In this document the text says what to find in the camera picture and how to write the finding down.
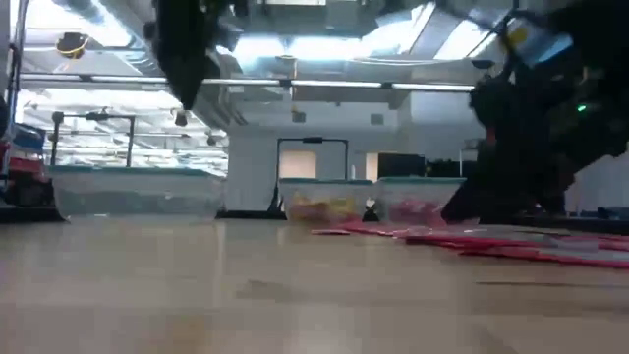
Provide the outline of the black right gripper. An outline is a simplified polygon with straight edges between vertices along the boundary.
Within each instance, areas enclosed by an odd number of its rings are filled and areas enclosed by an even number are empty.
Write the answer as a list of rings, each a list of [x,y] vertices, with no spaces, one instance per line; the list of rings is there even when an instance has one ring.
[[[485,75],[476,83],[470,108],[486,137],[478,145],[475,169],[441,210],[446,223],[508,219],[537,207],[549,215],[565,213],[573,164],[566,156],[551,156],[545,114],[554,94],[552,75],[527,66]],[[506,179],[501,202],[497,163]]]

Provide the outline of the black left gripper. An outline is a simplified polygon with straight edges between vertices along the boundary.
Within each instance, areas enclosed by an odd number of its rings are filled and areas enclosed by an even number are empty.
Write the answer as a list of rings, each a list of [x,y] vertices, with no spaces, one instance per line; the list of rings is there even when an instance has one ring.
[[[221,76],[217,59],[207,51],[227,43],[221,23],[236,13],[231,0],[152,0],[154,19],[144,24],[144,38],[168,84],[185,110],[194,107],[204,79]]]

